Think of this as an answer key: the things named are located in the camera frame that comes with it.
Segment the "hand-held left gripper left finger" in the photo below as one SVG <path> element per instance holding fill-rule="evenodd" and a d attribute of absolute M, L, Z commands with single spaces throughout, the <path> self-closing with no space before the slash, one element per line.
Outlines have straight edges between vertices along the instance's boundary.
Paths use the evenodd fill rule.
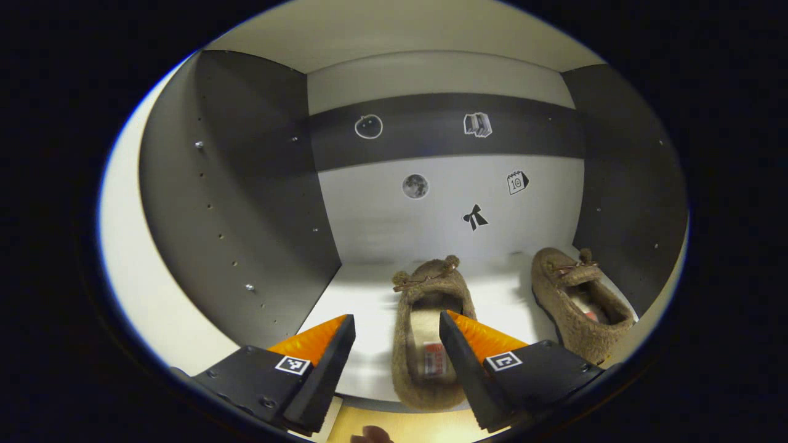
<path fill-rule="evenodd" d="M 343 314 L 269 348 L 247 345 L 193 376 L 210 398 L 304 436 L 323 428 L 356 337 Z"/>

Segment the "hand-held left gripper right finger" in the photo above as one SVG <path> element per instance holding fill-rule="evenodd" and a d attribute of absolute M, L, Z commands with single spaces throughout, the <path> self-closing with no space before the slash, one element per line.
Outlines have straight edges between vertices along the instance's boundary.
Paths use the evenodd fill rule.
<path fill-rule="evenodd" d="M 526 344 L 455 311 L 440 337 L 485 431 L 538 428 L 600 400 L 607 372 L 552 340 Z"/>

